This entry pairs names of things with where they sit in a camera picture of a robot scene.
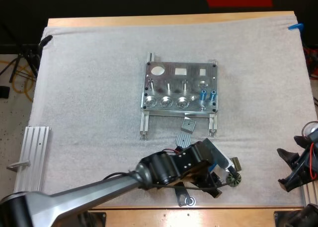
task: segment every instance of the metal handle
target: metal handle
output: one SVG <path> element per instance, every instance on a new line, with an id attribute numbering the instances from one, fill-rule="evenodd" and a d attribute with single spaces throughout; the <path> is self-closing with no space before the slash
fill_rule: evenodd
<path id="1" fill-rule="evenodd" d="M 18 162 L 12 163 L 11 165 L 7 166 L 6 168 L 8 170 L 18 172 L 18 167 L 20 167 L 20 166 L 30 166 L 30 160 L 18 161 Z"/>

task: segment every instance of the blue clamp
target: blue clamp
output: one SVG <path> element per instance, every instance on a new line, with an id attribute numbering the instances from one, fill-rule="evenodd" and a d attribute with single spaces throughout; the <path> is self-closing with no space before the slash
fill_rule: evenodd
<path id="1" fill-rule="evenodd" d="M 297 23 L 297 24 L 294 24 L 294 25 L 291 25 L 288 27 L 288 30 L 294 30 L 294 29 L 299 29 L 300 32 L 303 31 L 304 29 L 304 24 L 303 23 Z"/>

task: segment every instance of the wooden table edge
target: wooden table edge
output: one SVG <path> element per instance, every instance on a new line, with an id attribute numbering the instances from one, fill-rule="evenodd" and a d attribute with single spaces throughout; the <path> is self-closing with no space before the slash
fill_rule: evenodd
<path id="1" fill-rule="evenodd" d="M 251 18 L 295 15 L 293 11 L 205 13 L 157 16 L 50 18 L 48 27 L 100 27 L 129 25 L 176 25 L 224 22 Z"/>

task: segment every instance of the aluminum fixture plate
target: aluminum fixture plate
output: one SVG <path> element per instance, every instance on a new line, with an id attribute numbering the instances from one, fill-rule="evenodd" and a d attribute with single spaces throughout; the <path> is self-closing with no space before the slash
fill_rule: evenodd
<path id="1" fill-rule="evenodd" d="M 17 175 L 14 192 L 41 190 L 49 133 L 50 127 L 25 128 L 20 161 L 15 164 Z"/>
<path id="2" fill-rule="evenodd" d="M 148 138 L 151 115 L 208 118 L 208 133 L 213 136 L 217 131 L 217 70 L 216 60 L 155 62 L 155 54 L 148 53 L 141 102 L 141 140 Z"/>

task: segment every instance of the circular hole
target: circular hole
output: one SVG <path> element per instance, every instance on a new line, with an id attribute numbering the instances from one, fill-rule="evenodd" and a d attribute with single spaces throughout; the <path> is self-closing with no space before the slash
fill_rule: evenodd
<path id="1" fill-rule="evenodd" d="M 200 81 L 200 83 L 198 84 L 198 86 L 201 88 L 201 89 L 205 89 L 206 87 L 208 87 L 208 84 L 202 80 Z"/>
<path id="2" fill-rule="evenodd" d="M 171 107 L 171 106 L 172 106 L 172 103 L 173 103 L 172 99 L 171 99 L 170 97 L 168 97 L 168 96 L 165 96 L 165 97 L 163 97 L 163 98 L 161 99 L 161 106 L 162 106 L 163 108 L 169 108 L 169 107 Z"/>
<path id="3" fill-rule="evenodd" d="M 185 97 L 180 97 L 177 102 L 177 106 L 181 109 L 188 107 L 189 102 Z"/>
<path id="4" fill-rule="evenodd" d="M 157 100 L 152 98 L 151 96 L 147 96 L 145 105 L 147 107 L 154 107 L 157 104 Z"/>
<path id="5" fill-rule="evenodd" d="M 164 73 L 164 68 L 163 67 L 154 67 L 154 68 L 152 68 L 151 73 L 155 76 L 162 75 Z"/>

